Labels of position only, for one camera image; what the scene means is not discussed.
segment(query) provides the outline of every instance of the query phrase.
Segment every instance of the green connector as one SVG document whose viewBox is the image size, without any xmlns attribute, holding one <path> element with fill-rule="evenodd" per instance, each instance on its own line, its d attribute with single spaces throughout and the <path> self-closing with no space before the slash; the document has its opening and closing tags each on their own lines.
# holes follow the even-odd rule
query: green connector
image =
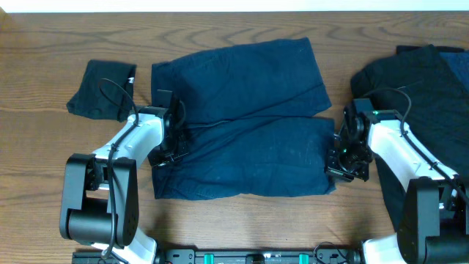
<svg viewBox="0 0 469 264">
<path fill-rule="evenodd" d="M 300 254 L 300 264 L 309 264 L 308 254 Z"/>
<path fill-rule="evenodd" d="M 204 264 L 215 264 L 215 257 L 213 254 L 204 255 Z"/>
</svg>

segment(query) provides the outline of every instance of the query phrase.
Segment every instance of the wooden table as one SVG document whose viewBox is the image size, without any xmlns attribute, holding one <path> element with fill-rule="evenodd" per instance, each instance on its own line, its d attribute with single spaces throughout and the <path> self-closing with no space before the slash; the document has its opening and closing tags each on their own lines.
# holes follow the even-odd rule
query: wooden table
<svg viewBox="0 0 469 264">
<path fill-rule="evenodd" d="M 196 51 L 309 37 L 339 123 L 353 73 L 398 44 L 469 48 L 469 12 L 22 14 L 0 30 L 0 262 L 69 263 L 86 249 L 59 234 L 65 161 L 122 124 L 68 114 L 90 59 L 138 65 L 134 98 L 150 102 L 151 64 Z M 139 170 L 140 227 L 166 247 L 306 249 L 393 232 L 376 169 L 327 196 L 155 200 Z"/>
</svg>

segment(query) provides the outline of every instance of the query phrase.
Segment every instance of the wire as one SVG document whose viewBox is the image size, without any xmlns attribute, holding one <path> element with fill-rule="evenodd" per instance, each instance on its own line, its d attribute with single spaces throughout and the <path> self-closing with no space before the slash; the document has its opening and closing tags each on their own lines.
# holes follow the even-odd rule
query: wire
<svg viewBox="0 0 469 264">
<path fill-rule="evenodd" d="M 347 257 L 344 255 L 344 253 L 340 252 L 340 250 L 339 250 L 339 248 L 336 246 L 336 244 L 334 244 L 334 243 L 332 243 L 332 242 L 329 242 L 329 241 L 321 242 L 321 243 L 317 244 L 317 246 L 314 248 L 314 250 L 313 250 L 313 257 L 316 259 L 316 261 L 317 261 L 318 263 L 320 263 L 320 264 L 325 264 L 322 260 L 320 260 L 320 259 L 317 258 L 317 253 L 316 253 L 316 251 L 317 251 L 322 245 L 327 244 L 327 243 L 330 244 L 330 245 L 332 245 L 332 246 L 337 250 L 337 252 L 340 254 L 340 256 L 344 258 L 345 261 L 342 261 L 342 262 L 339 263 L 339 264 L 346 263 Z"/>
<path fill-rule="evenodd" d="M 188 128 L 191 128 L 191 129 L 196 129 L 196 128 L 213 128 L 217 125 L 221 125 L 221 124 L 224 124 L 226 122 L 231 122 L 231 120 L 221 120 L 221 121 L 218 121 L 218 122 L 213 122 L 213 123 L 210 123 L 210 124 L 193 124 L 193 125 L 188 125 Z"/>
<path fill-rule="evenodd" d="M 132 132 L 134 128 L 136 128 L 139 125 L 139 113 L 137 112 L 137 106 L 133 102 L 132 97 L 122 88 L 120 85 L 116 84 L 112 80 L 109 80 L 107 78 L 102 78 L 98 81 L 98 88 L 100 89 L 101 93 L 105 98 L 110 100 L 112 103 L 114 103 L 101 89 L 101 84 L 103 81 L 108 81 L 115 85 L 116 87 L 119 87 L 123 94 L 125 95 L 126 99 L 128 99 L 133 107 L 133 110 L 135 112 L 135 121 L 133 122 L 132 126 L 127 129 L 114 143 L 111 144 L 111 149 L 109 150 L 109 156 L 108 156 L 108 162 L 107 162 L 107 173 L 108 173 L 108 184 L 109 184 L 109 197 L 110 197 L 110 203 L 111 203 L 111 239 L 109 241 L 108 248 L 103 250 L 101 253 L 101 257 L 103 259 L 109 258 L 109 256 L 112 253 L 112 249 L 114 248 L 114 244 L 116 243 L 116 226 L 117 226 L 117 213 L 116 213 L 116 197 L 114 193 L 114 170 L 112 169 L 112 157 L 114 153 L 118 150 L 117 147 L 119 144 L 124 140 L 124 138 Z"/>
<path fill-rule="evenodd" d="M 466 205 L 469 205 L 469 198 L 468 196 L 464 193 L 464 191 L 442 170 L 440 169 L 440 167 L 438 167 L 438 164 L 437 164 L 437 161 L 432 161 L 429 157 L 427 157 L 425 155 L 425 153 L 423 153 L 413 142 L 412 140 L 409 138 L 409 136 L 407 135 L 408 131 L 406 131 L 404 129 L 404 124 L 405 124 L 405 120 L 407 119 L 407 116 L 409 115 L 409 112 L 410 112 L 410 108 L 412 107 L 412 100 L 410 99 L 409 95 L 399 89 L 394 89 L 394 88 L 379 88 L 379 89 L 374 89 L 374 90 L 371 90 L 367 93 L 365 93 L 364 95 L 362 95 L 361 97 L 364 98 L 364 97 L 367 97 L 369 95 L 372 95 L 376 92 L 382 92 L 382 91 L 394 91 L 394 92 L 398 92 L 399 94 L 401 95 L 404 95 L 404 97 L 407 99 L 407 102 L 408 102 L 408 106 L 407 106 L 407 110 L 405 111 L 404 113 L 404 116 L 402 117 L 402 120 L 401 120 L 401 124 L 399 126 L 399 129 L 401 131 L 401 135 L 404 137 L 404 139 L 407 141 L 407 143 L 409 143 L 409 145 L 430 165 L 430 167 L 432 169 L 434 169 L 436 172 L 438 172 L 441 176 L 443 176 L 446 180 L 446 182 L 449 183 L 449 185 L 454 189 L 456 190 L 456 192 L 458 193 L 458 195 L 461 197 L 461 199 L 464 201 L 464 203 Z"/>
<path fill-rule="evenodd" d="M 117 261 L 120 261 L 123 264 L 129 264 L 129 262 L 127 260 L 124 260 L 123 258 L 121 258 L 118 254 L 116 254 L 114 252 L 111 253 L 111 256 L 113 258 L 115 258 Z"/>
</svg>

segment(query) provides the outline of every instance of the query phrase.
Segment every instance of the cable clip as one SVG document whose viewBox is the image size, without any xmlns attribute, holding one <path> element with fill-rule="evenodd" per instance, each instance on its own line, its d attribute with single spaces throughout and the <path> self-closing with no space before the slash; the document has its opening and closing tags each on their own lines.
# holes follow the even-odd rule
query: cable clip
<svg viewBox="0 0 469 264">
<path fill-rule="evenodd" d="M 111 149 L 112 149 L 114 152 L 116 152 L 116 151 L 118 150 L 118 149 L 117 149 L 117 146 L 116 146 L 114 143 L 111 144 Z"/>
<path fill-rule="evenodd" d="M 434 168 L 435 166 L 437 166 L 437 165 L 438 165 L 438 161 L 434 161 L 434 162 L 432 162 L 432 163 L 430 164 L 430 168 L 429 168 L 429 169 L 431 170 L 431 169 L 433 169 L 433 168 Z"/>
</svg>

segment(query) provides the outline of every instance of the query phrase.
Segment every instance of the folded garment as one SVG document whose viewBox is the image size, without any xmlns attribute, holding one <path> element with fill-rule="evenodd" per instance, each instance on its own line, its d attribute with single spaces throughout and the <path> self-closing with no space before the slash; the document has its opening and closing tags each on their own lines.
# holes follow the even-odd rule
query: folded garment
<svg viewBox="0 0 469 264">
<path fill-rule="evenodd" d="M 67 103 L 68 111 L 94 120 L 127 120 L 131 105 L 123 91 L 109 81 L 100 80 L 107 78 L 115 82 L 133 97 L 136 68 L 136 65 L 122 62 L 90 60 L 80 89 Z M 105 95 L 101 93 L 98 83 Z"/>
<path fill-rule="evenodd" d="M 155 198 L 328 194 L 333 120 L 308 39 L 237 45 L 152 66 L 152 95 L 185 103 L 190 153 L 153 167 Z"/>
<path fill-rule="evenodd" d="M 433 45 L 379 59 L 353 76 L 350 84 L 356 98 L 384 87 L 406 92 L 412 100 L 406 119 L 410 130 L 439 161 L 469 177 L 469 93 Z M 372 102 L 378 109 L 396 109 L 401 114 L 407 108 L 405 98 L 392 91 L 374 93 Z M 377 168 L 396 229 L 405 192 L 380 159 Z"/>
<path fill-rule="evenodd" d="M 445 59 L 454 75 L 469 92 L 469 52 L 440 53 L 440 56 Z"/>
</svg>

